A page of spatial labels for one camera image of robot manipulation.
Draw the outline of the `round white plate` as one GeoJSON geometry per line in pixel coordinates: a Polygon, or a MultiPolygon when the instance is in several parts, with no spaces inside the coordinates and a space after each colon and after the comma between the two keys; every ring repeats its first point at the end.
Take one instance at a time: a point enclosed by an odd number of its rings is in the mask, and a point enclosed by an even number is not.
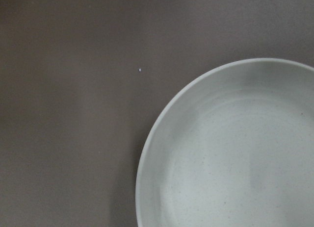
{"type": "Polygon", "coordinates": [[[246,59],[184,87],[146,139],[135,203],[140,227],[313,226],[313,68],[246,59]]]}

